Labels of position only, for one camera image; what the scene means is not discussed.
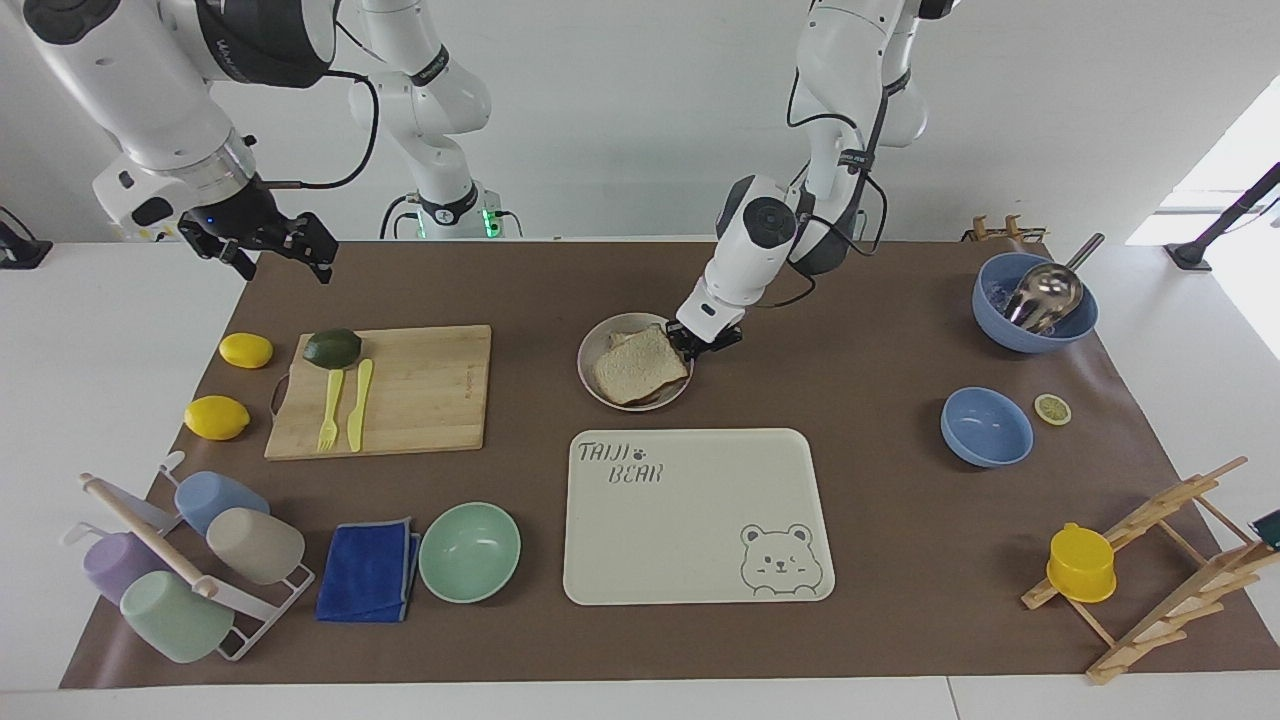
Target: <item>white plate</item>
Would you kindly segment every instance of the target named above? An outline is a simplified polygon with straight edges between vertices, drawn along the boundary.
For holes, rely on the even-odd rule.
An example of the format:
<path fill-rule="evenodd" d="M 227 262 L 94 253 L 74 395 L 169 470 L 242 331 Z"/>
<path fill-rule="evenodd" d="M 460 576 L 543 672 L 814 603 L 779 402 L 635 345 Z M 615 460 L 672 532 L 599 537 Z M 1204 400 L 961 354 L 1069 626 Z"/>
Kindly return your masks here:
<path fill-rule="evenodd" d="M 835 587 L 809 443 L 796 430 L 573 438 L 564 528 L 573 602 L 796 602 Z"/>
<path fill-rule="evenodd" d="M 652 313 L 623 313 L 622 315 L 614 315 L 608 320 L 600 322 L 600 324 L 591 328 L 591 332 L 586 333 L 582 338 L 582 345 L 577 346 L 577 379 L 582 380 L 582 387 L 586 392 L 591 393 L 591 397 L 599 400 L 600 402 L 613 407 L 614 410 L 622 410 L 626 413 L 644 413 L 645 410 L 657 410 L 663 405 L 680 397 L 680 393 L 685 392 L 689 387 L 689 380 L 694 378 L 694 361 L 686 360 L 685 369 L 689 374 L 685 379 L 677 383 L 668 383 L 666 387 L 658 391 L 658 397 L 644 405 L 618 405 L 611 402 L 604 393 L 600 392 L 600 386 L 595 382 L 595 368 L 596 360 L 602 355 L 609 351 L 609 336 L 613 333 L 637 333 L 646 329 L 649 325 L 662 325 L 667 327 L 667 319 L 662 315 L 654 315 Z"/>

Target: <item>lime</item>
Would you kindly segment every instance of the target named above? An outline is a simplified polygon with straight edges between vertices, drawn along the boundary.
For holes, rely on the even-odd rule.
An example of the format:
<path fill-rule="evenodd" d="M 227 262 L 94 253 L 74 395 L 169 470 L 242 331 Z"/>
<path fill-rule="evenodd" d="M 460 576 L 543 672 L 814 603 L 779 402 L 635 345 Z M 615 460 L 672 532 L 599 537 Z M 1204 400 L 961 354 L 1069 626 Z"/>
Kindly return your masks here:
<path fill-rule="evenodd" d="M 1071 406 L 1056 395 L 1044 393 L 1037 397 L 1036 414 L 1051 425 L 1065 425 L 1071 421 Z"/>
<path fill-rule="evenodd" d="M 232 333 L 218 343 L 218 354 L 237 368 L 261 368 L 271 361 L 271 341 L 253 333 Z"/>
<path fill-rule="evenodd" d="M 205 439 L 232 439 L 248 424 L 248 410 L 224 395 L 206 395 L 191 401 L 182 421 Z"/>
<path fill-rule="evenodd" d="M 360 336 L 348 329 L 324 331 L 311 336 L 302 357 L 325 370 L 340 370 L 360 359 Z"/>

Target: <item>yellow knife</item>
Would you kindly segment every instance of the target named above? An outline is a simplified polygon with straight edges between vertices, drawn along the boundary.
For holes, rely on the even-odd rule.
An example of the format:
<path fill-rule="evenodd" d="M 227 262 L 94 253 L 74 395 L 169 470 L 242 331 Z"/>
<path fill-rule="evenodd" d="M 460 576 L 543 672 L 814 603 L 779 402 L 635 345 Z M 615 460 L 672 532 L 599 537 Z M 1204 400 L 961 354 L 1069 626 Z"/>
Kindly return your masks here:
<path fill-rule="evenodd" d="M 356 370 L 356 407 L 347 415 L 347 443 L 352 452 L 360 452 L 365 433 L 365 405 L 369 402 L 369 383 L 374 379 L 374 361 L 365 357 Z"/>

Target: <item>blue bowl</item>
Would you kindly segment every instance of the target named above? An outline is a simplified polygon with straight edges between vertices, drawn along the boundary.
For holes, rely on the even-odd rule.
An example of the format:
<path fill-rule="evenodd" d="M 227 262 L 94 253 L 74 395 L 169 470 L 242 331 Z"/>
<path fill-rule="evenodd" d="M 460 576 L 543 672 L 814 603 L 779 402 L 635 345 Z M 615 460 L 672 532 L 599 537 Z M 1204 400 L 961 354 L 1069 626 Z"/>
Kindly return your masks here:
<path fill-rule="evenodd" d="M 942 438 L 970 465 L 1012 465 L 1030 454 L 1033 437 L 1027 414 L 993 389 L 960 388 L 942 406 Z"/>
<path fill-rule="evenodd" d="M 1098 302 L 1089 288 L 1084 288 L 1080 305 L 1050 328 L 1047 336 L 1027 332 L 1001 314 L 1005 301 L 1027 270 L 1047 261 L 1047 258 L 1029 252 L 1005 252 L 983 263 L 973 283 L 973 316 L 987 337 L 1009 350 L 1038 354 L 1066 347 L 1093 331 L 1098 323 Z"/>

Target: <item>mint green bowl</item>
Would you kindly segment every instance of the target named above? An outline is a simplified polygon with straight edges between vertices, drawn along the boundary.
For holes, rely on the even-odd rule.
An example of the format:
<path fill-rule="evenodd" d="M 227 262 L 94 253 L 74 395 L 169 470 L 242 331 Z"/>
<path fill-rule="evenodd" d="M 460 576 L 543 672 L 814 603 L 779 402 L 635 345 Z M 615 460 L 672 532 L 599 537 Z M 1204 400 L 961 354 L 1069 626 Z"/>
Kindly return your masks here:
<path fill-rule="evenodd" d="M 422 536 L 417 571 L 448 602 L 479 602 L 502 589 L 520 562 L 520 529 L 506 510 L 466 502 L 444 511 Z"/>

